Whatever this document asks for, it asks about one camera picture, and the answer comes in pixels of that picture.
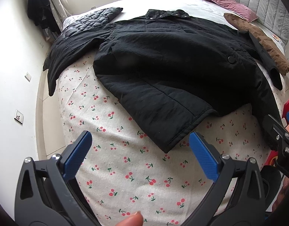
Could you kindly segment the left hand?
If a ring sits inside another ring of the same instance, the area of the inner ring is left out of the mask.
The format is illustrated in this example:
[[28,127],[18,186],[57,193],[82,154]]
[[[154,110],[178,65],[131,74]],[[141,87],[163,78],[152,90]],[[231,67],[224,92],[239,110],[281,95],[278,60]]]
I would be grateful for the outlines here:
[[116,224],[116,226],[143,226],[144,218],[140,211],[137,211],[128,216],[123,221]]

